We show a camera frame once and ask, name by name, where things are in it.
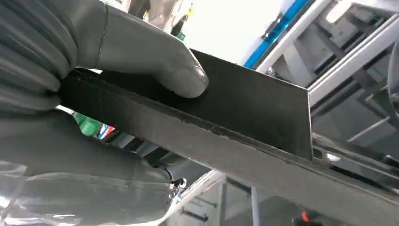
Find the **metal rod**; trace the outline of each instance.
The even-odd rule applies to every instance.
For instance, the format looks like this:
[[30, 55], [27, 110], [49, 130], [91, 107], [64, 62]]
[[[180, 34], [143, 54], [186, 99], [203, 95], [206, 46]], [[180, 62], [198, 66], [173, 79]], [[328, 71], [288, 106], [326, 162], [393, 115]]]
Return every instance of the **metal rod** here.
[[246, 185], [244, 185], [244, 184], [242, 184], [242, 183], [240, 183], [240, 182], [238, 182], [236, 180], [233, 180], [231, 178], [227, 178], [226, 182], [228, 184], [230, 184], [231, 186], [233, 186], [235, 188], [238, 188], [239, 190], [247, 193], [248, 195], [251, 194], [251, 187], [249, 187], [249, 186], [246, 186]]
[[219, 198], [217, 205], [217, 226], [225, 226], [227, 203], [227, 182], [222, 182], [219, 187]]
[[256, 192], [255, 186], [251, 186], [251, 201], [252, 201], [252, 225], [261, 226], [259, 217], [259, 203], [258, 193]]
[[195, 220], [198, 220], [198, 221], [201, 221], [201, 222], [207, 222], [208, 221], [208, 217], [207, 216], [200, 216], [200, 215], [198, 215], [198, 214], [195, 214], [195, 213], [193, 213], [193, 212], [191, 212], [191, 211], [187, 211], [187, 210], [182, 210], [182, 214], [183, 215], [186, 215], [186, 216], [189, 216], [189, 217], [191, 217], [191, 218], [193, 218], [193, 219], [195, 219]]
[[289, 45], [304, 32], [304, 30], [317, 18], [331, 0], [316, 0], [302, 17], [292, 26], [287, 34], [279, 41], [265, 60], [256, 68], [257, 72], [267, 71], [286, 51]]
[[213, 206], [214, 208], [216, 208], [216, 206], [217, 206], [216, 203], [210, 202], [210, 201], [205, 200], [205, 199], [203, 199], [203, 198], [201, 198], [201, 197], [195, 197], [195, 199], [196, 199], [196, 200], [199, 200], [199, 201], [201, 201], [201, 202], [203, 202], [203, 203], [206, 203], [206, 204], [208, 204], [208, 205], [211, 205], [211, 206]]
[[388, 48], [398, 36], [399, 16], [394, 15], [309, 87], [310, 106], [314, 106], [381, 51]]

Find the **gray glove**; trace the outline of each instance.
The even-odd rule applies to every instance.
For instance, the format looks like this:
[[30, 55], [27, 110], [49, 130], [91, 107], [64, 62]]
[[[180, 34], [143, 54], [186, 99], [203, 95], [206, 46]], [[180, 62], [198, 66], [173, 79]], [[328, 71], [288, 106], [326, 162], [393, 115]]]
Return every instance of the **gray glove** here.
[[208, 80], [187, 47], [97, 0], [0, 1], [0, 211], [9, 225], [121, 225], [161, 218], [169, 179], [80, 134], [54, 108], [75, 67], [148, 73], [183, 97]]

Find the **metal bar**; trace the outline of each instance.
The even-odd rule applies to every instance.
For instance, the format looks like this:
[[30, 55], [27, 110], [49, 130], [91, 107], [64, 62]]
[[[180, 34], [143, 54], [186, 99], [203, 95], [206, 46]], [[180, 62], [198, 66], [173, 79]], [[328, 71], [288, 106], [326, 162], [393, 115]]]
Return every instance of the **metal bar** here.
[[259, 203], [258, 203], [258, 193], [256, 188], [251, 186], [251, 203], [252, 203], [252, 225], [261, 226], [259, 217]]
[[200, 216], [198, 214], [195, 214], [195, 213], [187, 211], [187, 210], [182, 210], [182, 214], [186, 215], [186, 216], [189, 216], [189, 217], [191, 217], [191, 218], [193, 218], [195, 220], [204, 222], [204, 223], [208, 221], [208, 217], [207, 216], [203, 217], [203, 216]]
[[231, 178], [227, 178], [226, 182], [228, 184], [230, 184], [231, 186], [238, 188], [239, 190], [247, 193], [248, 195], [251, 195], [251, 187], [246, 186], [246, 185], [244, 185], [236, 180], [233, 180]]
[[316, 0], [256, 68], [256, 71], [262, 73], [267, 71], [330, 2], [331, 0]]
[[271, 143], [278, 142], [271, 139], [257, 139], [258, 128], [276, 139], [283, 137], [270, 132], [285, 131], [279, 126], [309, 131], [309, 108], [302, 108], [307, 104], [301, 96], [305, 92], [307, 99], [306, 90], [210, 56], [196, 57], [211, 81], [197, 99], [148, 87], [143, 82], [148, 77], [82, 72], [63, 80], [60, 96], [73, 110], [350, 225], [399, 225], [397, 196], [275, 148]]
[[399, 36], [399, 16], [394, 15], [309, 87], [310, 106], [352, 76]]
[[200, 202], [203, 202], [203, 203], [206, 203], [206, 204], [208, 204], [208, 205], [211, 205], [211, 206], [213, 206], [214, 208], [216, 208], [216, 206], [217, 206], [216, 203], [210, 202], [210, 201], [205, 200], [205, 199], [203, 199], [203, 198], [201, 198], [201, 197], [195, 197], [195, 199], [199, 200]]
[[357, 165], [362, 169], [363, 176], [369, 179], [376, 182], [382, 181], [389, 186], [399, 185], [397, 176], [399, 170], [383, 163], [382, 160], [385, 157], [383, 154], [346, 142], [334, 141], [315, 133], [313, 146], [316, 150], [350, 161], [351, 166]]
[[351, 2], [363, 7], [399, 13], [399, 1], [397, 0], [351, 0]]
[[217, 201], [217, 226], [225, 226], [227, 210], [227, 183], [223, 181], [219, 187], [219, 197]]
[[350, 12], [346, 13], [344, 16], [345, 19], [349, 21], [349, 23], [354, 25], [359, 31], [362, 31], [366, 35], [371, 34], [375, 30], [374, 26], [367, 24], [366, 22], [357, 18]]

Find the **metal rail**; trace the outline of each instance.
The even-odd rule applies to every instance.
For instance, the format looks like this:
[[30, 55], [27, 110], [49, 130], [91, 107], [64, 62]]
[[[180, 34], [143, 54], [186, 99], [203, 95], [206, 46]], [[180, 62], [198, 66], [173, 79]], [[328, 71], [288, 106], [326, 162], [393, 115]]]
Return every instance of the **metal rail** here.
[[[196, 56], [211, 80], [198, 99], [175, 98], [160, 86], [149, 89], [141, 82], [148, 77], [82, 72], [63, 81], [60, 95], [73, 110], [308, 209], [354, 226], [399, 225], [398, 196], [291, 154], [297, 154], [295, 150], [275, 148], [271, 144], [279, 142], [274, 139], [257, 137], [259, 125], [275, 132], [283, 125], [301, 125], [296, 132], [309, 129], [309, 108], [300, 97], [306, 90], [207, 55]], [[285, 135], [290, 134], [304, 141], [303, 132]], [[275, 133], [275, 139], [282, 138], [277, 135], [283, 136]]]

